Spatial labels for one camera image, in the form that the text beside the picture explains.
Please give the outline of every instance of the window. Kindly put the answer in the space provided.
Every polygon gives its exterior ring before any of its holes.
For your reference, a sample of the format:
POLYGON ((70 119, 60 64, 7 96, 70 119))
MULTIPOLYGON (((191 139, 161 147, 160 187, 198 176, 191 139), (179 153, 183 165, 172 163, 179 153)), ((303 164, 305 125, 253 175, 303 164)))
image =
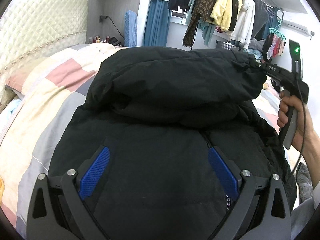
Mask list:
POLYGON ((187 14, 183 13, 182 9, 180 7, 178 7, 178 11, 172 11, 172 16, 186 18, 187 14))

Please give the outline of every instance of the white hoodie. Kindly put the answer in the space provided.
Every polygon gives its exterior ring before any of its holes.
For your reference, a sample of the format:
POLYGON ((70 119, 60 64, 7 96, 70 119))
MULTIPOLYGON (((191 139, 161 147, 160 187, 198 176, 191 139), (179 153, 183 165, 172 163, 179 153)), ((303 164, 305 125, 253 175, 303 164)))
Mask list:
POLYGON ((256 6, 254 1, 245 0, 240 9, 235 30, 233 32, 227 32, 231 40, 243 42, 245 49, 249 47, 251 40, 255 11, 256 6))

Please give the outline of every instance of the blue gripper pad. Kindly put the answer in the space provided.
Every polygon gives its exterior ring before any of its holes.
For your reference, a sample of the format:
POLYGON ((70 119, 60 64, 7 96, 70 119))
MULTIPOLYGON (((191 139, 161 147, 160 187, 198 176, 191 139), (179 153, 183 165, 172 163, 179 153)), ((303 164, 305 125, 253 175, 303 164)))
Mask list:
POLYGON ((236 201, 239 196, 238 181, 232 172, 223 161, 215 148, 209 149, 209 163, 216 173, 224 192, 233 200, 236 201))
POLYGON ((109 160, 109 148, 104 147, 80 181, 79 196, 82 200, 91 196, 109 160))

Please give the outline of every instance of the jacket zipper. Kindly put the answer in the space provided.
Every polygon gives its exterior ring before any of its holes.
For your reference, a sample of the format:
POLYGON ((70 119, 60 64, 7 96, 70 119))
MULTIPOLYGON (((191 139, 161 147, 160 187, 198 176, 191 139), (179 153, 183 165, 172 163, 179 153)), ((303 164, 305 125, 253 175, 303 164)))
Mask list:
MULTIPOLYGON (((212 145, 209 141, 209 139, 207 138, 207 136, 204 133, 200 133, 204 139, 204 141, 207 144, 207 148, 210 150, 212 148, 212 145)), ((231 198, 226 194, 226 199, 227 199, 227 212, 229 211, 229 209, 231 208, 231 198)))

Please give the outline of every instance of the human arm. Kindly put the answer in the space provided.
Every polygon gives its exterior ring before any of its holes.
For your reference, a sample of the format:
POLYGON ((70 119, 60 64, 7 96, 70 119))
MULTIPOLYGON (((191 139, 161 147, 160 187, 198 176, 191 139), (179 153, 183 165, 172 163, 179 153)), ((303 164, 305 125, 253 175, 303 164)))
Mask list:
MULTIPOLYGON (((283 93, 280 94, 282 98, 280 102, 278 126, 284 127, 288 123, 288 117, 285 113, 288 112, 289 106, 293 106, 298 111, 298 127, 292 141, 292 146, 301 151, 303 132, 304 132, 304 114, 302 102, 296 96, 284 97, 283 93)), ((302 156, 306 161, 309 169, 312 185, 315 188, 320 181, 320 138, 314 130, 312 119, 308 107, 306 110, 306 134, 305 134, 305 147, 302 156)))

